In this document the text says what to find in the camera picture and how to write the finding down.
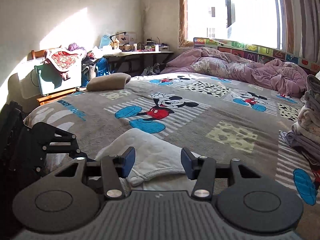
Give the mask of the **white quilted garment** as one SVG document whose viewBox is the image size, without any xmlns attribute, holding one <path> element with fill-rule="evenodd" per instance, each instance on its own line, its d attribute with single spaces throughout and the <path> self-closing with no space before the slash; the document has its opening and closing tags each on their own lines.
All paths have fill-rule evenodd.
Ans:
<svg viewBox="0 0 320 240">
<path fill-rule="evenodd" d="M 110 154 L 121 155 L 130 146 L 136 150 L 136 160 L 129 176 L 120 180 L 126 192 L 192 191 L 195 181 L 185 175 L 181 148 L 136 128 L 126 131 L 100 150 L 96 160 Z"/>
</svg>

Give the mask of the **stack of folded clothes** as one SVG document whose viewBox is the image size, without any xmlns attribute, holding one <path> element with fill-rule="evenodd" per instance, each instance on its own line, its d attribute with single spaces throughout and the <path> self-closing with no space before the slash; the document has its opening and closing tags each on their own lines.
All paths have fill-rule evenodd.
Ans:
<svg viewBox="0 0 320 240">
<path fill-rule="evenodd" d="M 306 85 L 304 106 L 286 139 L 307 159 L 315 181 L 319 182 L 319 74 L 308 75 Z"/>
</svg>

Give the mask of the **grey Mickey Mouse blanket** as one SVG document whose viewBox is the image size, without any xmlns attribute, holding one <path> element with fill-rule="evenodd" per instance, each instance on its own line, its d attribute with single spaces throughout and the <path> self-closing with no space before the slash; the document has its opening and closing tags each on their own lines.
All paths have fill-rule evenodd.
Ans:
<svg viewBox="0 0 320 240">
<path fill-rule="evenodd" d="M 133 77 L 125 89 L 76 92 L 34 109 L 25 119 L 74 133 L 91 158 L 136 128 L 218 163 L 237 158 L 304 197 L 297 228 L 319 239 L 319 193 L 306 158 L 286 139 L 303 104 L 240 81 L 188 73 Z"/>
</svg>

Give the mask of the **brown rolled pillow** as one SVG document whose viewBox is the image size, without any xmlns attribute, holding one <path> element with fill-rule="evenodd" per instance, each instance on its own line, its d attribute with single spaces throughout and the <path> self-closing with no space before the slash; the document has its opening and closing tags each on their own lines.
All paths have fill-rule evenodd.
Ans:
<svg viewBox="0 0 320 240">
<path fill-rule="evenodd" d="M 89 81 L 86 86 L 88 91 L 105 91 L 125 89 L 125 86 L 131 80 L 131 76 L 126 73 L 113 73 L 95 77 Z"/>
</svg>

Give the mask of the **wooden chair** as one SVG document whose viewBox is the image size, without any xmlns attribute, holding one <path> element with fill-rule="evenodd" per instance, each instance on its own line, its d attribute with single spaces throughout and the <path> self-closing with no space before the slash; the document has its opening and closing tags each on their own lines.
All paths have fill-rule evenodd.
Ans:
<svg viewBox="0 0 320 240">
<path fill-rule="evenodd" d="M 81 86 L 80 52 L 63 48 L 31 51 L 33 60 L 40 60 L 34 66 L 42 96 L 76 89 Z"/>
</svg>

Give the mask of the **red patterned cloth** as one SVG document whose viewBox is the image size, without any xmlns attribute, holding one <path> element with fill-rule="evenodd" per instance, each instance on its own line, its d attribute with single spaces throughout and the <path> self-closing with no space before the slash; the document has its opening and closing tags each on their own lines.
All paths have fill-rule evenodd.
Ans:
<svg viewBox="0 0 320 240">
<path fill-rule="evenodd" d="M 72 50 L 67 48 L 52 48 L 44 52 L 46 64 L 51 64 L 59 72 L 63 81 L 70 79 L 71 72 L 81 66 L 82 59 L 86 56 L 86 51 L 82 47 L 71 44 Z"/>
</svg>

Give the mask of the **blue bag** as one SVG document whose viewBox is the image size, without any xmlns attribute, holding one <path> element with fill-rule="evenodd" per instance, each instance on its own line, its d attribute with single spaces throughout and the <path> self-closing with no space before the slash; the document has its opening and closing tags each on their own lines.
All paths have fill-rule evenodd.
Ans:
<svg viewBox="0 0 320 240">
<path fill-rule="evenodd" d="M 100 58 L 95 64 L 96 77 L 110 75 L 110 65 L 106 58 Z"/>
</svg>

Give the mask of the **cluttered white desk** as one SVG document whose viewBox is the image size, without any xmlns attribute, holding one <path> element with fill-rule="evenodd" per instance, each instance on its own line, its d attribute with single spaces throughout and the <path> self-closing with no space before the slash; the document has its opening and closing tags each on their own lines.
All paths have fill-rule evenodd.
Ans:
<svg viewBox="0 0 320 240">
<path fill-rule="evenodd" d="M 138 43 L 137 50 L 116 51 L 103 55 L 109 65 L 109 71 L 113 73 L 126 73 L 133 75 L 142 74 L 146 67 L 167 63 L 174 55 L 173 51 L 139 50 L 141 43 Z"/>
</svg>

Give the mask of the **pink rumpled duvet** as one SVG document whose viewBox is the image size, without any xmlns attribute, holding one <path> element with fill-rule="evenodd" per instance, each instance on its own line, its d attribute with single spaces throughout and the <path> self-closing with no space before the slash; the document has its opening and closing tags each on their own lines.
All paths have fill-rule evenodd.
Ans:
<svg viewBox="0 0 320 240">
<path fill-rule="evenodd" d="M 263 64 L 208 47 L 185 51 L 162 70 L 163 74 L 177 72 L 238 80 L 297 98 L 307 91 L 307 74 L 295 63 L 274 59 Z"/>
</svg>

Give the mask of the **colourful alphabet foam headboard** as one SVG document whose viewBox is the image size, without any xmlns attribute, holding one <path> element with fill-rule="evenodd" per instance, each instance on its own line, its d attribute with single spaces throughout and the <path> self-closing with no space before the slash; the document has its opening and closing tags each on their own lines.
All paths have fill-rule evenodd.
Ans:
<svg viewBox="0 0 320 240">
<path fill-rule="evenodd" d="M 268 63 L 273 59 L 280 59 L 284 62 L 295 63 L 313 74 L 319 72 L 319 64 L 279 49 L 272 49 L 255 44 L 245 44 L 236 41 L 220 39 L 214 40 L 202 37 L 193 38 L 193 44 L 194 47 L 214 48 L 221 52 L 231 53 L 244 59 L 249 59 L 263 64 Z"/>
</svg>

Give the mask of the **black desk lamp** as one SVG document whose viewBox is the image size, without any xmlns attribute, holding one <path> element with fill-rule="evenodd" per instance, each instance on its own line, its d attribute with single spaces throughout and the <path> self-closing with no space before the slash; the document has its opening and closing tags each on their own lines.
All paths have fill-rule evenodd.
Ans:
<svg viewBox="0 0 320 240">
<path fill-rule="evenodd" d="M 109 36 L 109 38 L 112 42 L 113 49 L 119 49 L 119 47 L 120 47 L 120 40 L 118 39 L 119 35 L 126 35 L 126 34 L 127 34 L 127 32 L 123 31 L 123 32 Z"/>
</svg>

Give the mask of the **striped grey brown curtain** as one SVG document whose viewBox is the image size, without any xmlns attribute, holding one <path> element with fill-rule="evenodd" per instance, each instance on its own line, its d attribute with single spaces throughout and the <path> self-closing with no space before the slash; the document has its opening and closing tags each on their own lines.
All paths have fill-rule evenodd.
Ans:
<svg viewBox="0 0 320 240">
<path fill-rule="evenodd" d="M 281 0 L 284 49 L 319 63 L 319 0 Z"/>
</svg>

